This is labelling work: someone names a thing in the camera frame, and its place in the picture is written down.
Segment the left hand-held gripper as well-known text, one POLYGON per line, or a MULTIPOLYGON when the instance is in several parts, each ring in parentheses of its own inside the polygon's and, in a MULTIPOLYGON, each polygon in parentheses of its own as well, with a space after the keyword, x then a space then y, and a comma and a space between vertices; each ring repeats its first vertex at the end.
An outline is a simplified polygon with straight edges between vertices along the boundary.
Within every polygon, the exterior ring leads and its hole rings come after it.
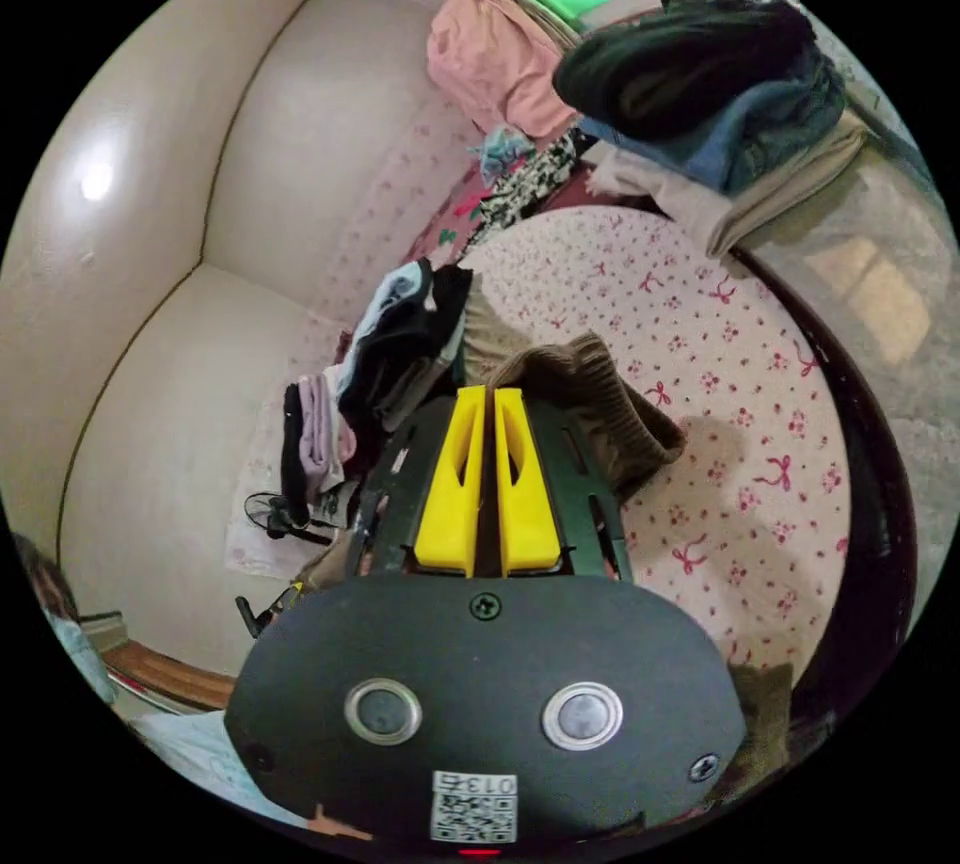
POLYGON ((283 613, 292 609, 304 596, 304 583, 291 582, 286 589, 264 610, 255 613, 248 599, 243 595, 235 597, 235 605, 243 624, 252 637, 257 640, 261 634, 283 613))

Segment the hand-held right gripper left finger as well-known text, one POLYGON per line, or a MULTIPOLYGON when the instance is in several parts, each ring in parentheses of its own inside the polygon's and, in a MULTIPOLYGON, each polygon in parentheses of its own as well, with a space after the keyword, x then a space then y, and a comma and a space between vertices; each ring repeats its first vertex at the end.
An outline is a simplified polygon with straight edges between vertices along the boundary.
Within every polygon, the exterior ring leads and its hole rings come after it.
POLYGON ((474 575, 484 471, 486 389, 460 389, 440 445, 413 548, 420 567, 474 575))

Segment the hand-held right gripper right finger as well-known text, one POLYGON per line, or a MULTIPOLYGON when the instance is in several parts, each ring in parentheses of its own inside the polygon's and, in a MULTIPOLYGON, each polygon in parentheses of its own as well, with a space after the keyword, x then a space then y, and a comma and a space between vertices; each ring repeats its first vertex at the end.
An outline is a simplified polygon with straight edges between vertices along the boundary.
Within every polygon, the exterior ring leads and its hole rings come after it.
POLYGON ((499 388, 493 399, 502 574, 550 572, 561 545, 523 395, 499 388))

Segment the person's right hand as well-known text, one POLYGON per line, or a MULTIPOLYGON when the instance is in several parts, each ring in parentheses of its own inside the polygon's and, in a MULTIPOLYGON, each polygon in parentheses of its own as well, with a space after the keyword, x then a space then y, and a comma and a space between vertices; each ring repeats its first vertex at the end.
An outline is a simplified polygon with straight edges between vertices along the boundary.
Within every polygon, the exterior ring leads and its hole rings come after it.
POLYGON ((373 840, 372 834, 330 817, 320 804, 315 807, 313 817, 307 821, 307 828, 311 832, 327 837, 356 839, 364 842, 373 840))

